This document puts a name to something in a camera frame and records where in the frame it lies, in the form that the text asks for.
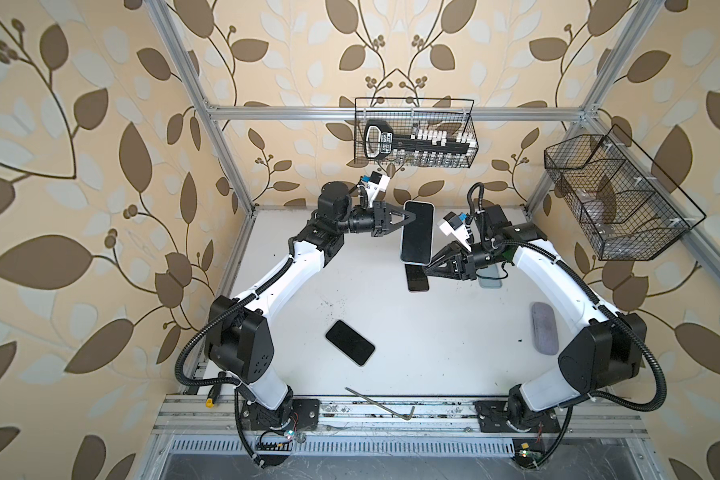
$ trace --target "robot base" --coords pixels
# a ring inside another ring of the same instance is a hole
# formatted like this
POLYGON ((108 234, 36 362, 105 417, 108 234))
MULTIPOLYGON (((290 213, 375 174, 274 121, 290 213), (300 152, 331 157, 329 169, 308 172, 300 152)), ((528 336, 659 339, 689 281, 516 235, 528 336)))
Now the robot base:
MULTIPOLYGON (((298 419, 295 430, 303 432, 305 430, 314 430, 317 427, 318 417, 320 417, 319 400, 316 398, 298 398, 292 401, 291 408, 291 414, 295 414, 294 417, 298 419)), ((271 421, 266 418, 261 418, 262 421, 260 422, 259 414, 262 413, 262 410, 266 409, 258 403, 243 407, 243 416, 245 416, 246 411, 249 412, 250 429, 255 431, 280 428, 280 425, 269 425, 271 421)))
MULTIPOLYGON (((504 410, 507 405, 506 400, 480 400, 474 403, 474 409, 478 413, 478 421, 480 422, 480 431, 482 433, 517 433, 518 430, 507 424, 508 414, 504 410)), ((538 417, 534 418, 529 432, 536 433, 538 425, 541 424, 541 431, 544 433, 559 433, 560 424, 553 415, 552 410, 538 412, 538 417)))

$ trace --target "allen key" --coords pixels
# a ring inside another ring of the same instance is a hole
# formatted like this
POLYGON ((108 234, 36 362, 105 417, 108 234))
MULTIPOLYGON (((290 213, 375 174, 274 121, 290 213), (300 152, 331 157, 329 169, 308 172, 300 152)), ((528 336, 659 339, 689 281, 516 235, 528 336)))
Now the allen key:
POLYGON ((378 408, 381 408, 382 410, 385 410, 386 412, 390 412, 391 414, 393 414, 394 416, 396 416, 396 417, 398 417, 398 418, 402 418, 402 419, 405 420, 405 421, 408 421, 408 420, 410 420, 411 418, 413 418, 413 410, 416 409, 416 406, 412 406, 412 407, 411 407, 411 413, 409 413, 408 415, 400 415, 399 413, 395 412, 394 410, 391 410, 391 409, 385 407, 385 406, 382 405, 381 403, 376 402, 375 400, 373 400, 373 399, 371 399, 371 398, 367 398, 365 395, 363 395, 363 394, 361 394, 361 393, 357 393, 355 390, 350 389, 349 387, 344 387, 344 388, 345 388, 348 392, 350 392, 351 394, 353 394, 353 395, 355 395, 355 396, 358 396, 358 397, 364 399, 366 402, 370 403, 371 405, 375 405, 375 406, 377 406, 378 408))

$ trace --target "gray floor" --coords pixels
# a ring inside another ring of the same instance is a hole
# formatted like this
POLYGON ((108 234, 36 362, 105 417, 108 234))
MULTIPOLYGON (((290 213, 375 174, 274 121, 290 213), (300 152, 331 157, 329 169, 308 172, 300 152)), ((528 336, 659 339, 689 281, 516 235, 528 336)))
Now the gray floor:
POLYGON ((172 455, 162 480, 639 480, 629 449, 595 440, 561 445, 538 472, 521 471, 503 458, 293 456, 259 470, 244 455, 172 455))

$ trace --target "phone screen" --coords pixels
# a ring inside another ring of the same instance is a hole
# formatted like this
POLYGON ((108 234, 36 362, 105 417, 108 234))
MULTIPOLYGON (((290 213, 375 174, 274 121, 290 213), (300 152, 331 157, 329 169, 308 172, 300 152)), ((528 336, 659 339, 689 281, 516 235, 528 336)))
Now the phone screen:
POLYGON ((405 277, 408 279, 409 292, 428 292, 429 280, 421 265, 405 264, 405 277))
POLYGON ((403 227, 400 260, 404 264, 427 265, 432 259, 434 206, 409 200, 404 208, 416 215, 416 220, 403 227))
POLYGON ((364 366, 373 351, 376 350, 373 343, 367 341, 365 337, 341 320, 336 320, 336 323, 327 331, 326 339, 360 366, 364 366))

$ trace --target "black cable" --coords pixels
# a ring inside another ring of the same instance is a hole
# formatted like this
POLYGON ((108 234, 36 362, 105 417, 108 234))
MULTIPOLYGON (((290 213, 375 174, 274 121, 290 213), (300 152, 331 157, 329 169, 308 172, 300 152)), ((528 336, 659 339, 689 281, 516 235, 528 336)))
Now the black cable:
POLYGON ((475 275, 477 275, 478 278, 481 278, 483 280, 503 280, 503 279, 509 277, 509 274, 507 273, 507 269, 504 268, 504 265, 506 265, 506 264, 507 264, 506 261, 501 262, 501 269, 504 271, 504 276, 492 277, 492 276, 482 276, 481 274, 475 274, 475 275))
POLYGON ((664 401, 666 400, 667 389, 666 378, 664 377, 664 372, 661 369, 661 365, 659 365, 659 361, 653 355, 653 352, 648 348, 645 342, 640 337, 638 337, 637 334, 634 333, 634 331, 632 331, 629 325, 627 325, 613 312, 608 310, 605 305, 600 305, 600 298, 597 296, 597 294, 592 291, 589 285, 587 285, 586 282, 582 280, 581 277, 578 276, 578 274, 572 268, 570 268, 562 260, 558 260, 556 255, 547 252, 540 246, 528 242, 523 242, 522 240, 499 240, 497 242, 494 242, 494 244, 496 246, 522 246, 523 248, 528 248, 530 250, 533 250, 534 252, 537 252, 538 254, 546 256, 548 259, 552 260, 556 265, 558 265, 563 270, 563 272, 565 272, 574 282, 576 282, 576 284, 586 294, 590 301, 595 304, 597 309, 602 312, 608 320, 610 320, 612 327, 619 329, 624 335, 626 335, 630 339, 630 341, 632 341, 635 346, 637 346, 637 349, 640 351, 643 358, 646 360, 646 364, 648 365, 648 367, 650 367, 653 373, 653 379, 656 382, 656 392, 653 394, 653 398, 646 403, 634 403, 630 402, 629 400, 625 400, 624 398, 615 396, 612 393, 603 392, 601 390, 593 390, 587 395, 572 398, 571 400, 564 402, 561 405, 575 405, 576 403, 580 403, 586 400, 590 396, 605 398, 606 400, 611 400, 617 405, 621 405, 626 408, 636 410, 638 412, 652 412, 653 410, 656 410, 663 405, 664 401))
POLYGON ((526 470, 536 470, 537 468, 541 468, 541 466, 545 463, 547 463, 547 460, 549 460, 549 457, 552 456, 555 450, 557 450, 557 447, 560 446, 560 443, 563 441, 563 437, 565 437, 565 433, 568 431, 568 425, 570 425, 570 418, 573 416, 574 413, 574 407, 570 406, 568 407, 568 411, 565 413, 565 420, 563 420, 563 426, 560 428, 560 433, 557 434, 557 437, 555 437, 554 442, 552 442, 552 445, 549 447, 549 449, 544 453, 544 455, 539 458, 538 462, 533 462, 532 464, 528 466, 522 466, 518 463, 517 457, 512 458, 515 463, 518 464, 521 468, 525 468, 526 470))
POLYGON ((178 358, 176 358, 176 366, 173 369, 173 373, 176 375, 176 380, 178 380, 179 383, 186 386, 210 386, 217 383, 231 383, 232 385, 240 384, 239 379, 231 376, 219 377, 215 379, 191 379, 188 376, 184 375, 184 362, 186 361, 186 358, 190 355, 190 352, 192 352, 192 349, 198 343, 200 343, 202 338, 207 335, 214 326, 218 325, 220 322, 239 312, 240 309, 243 308, 245 305, 248 305, 250 302, 253 302, 255 299, 259 298, 259 295, 261 295, 265 290, 272 286, 273 283, 280 280, 280 278, 286 274, 288 268, 290 268, 293 264, 293 257, 296 254, 296 250, 293 245, 294 241, 296 241, 295 236, 292 236, 288 239, 288 260, 286 260, 286 263, 280 268, 280 270, 277 271, 276 274, 272 275, 268 281, 261 284, 260 287, 256 289, 255 294, 250 293, 246 298, 238 301, 227 310, 224 310, 215 319, 208 322, 203 328, 201 328, 200 331, 195 333, 195 335, 186 343, 186 345, 184 345, 184 348, 182 349, 181 353, 179 353, 178 358))

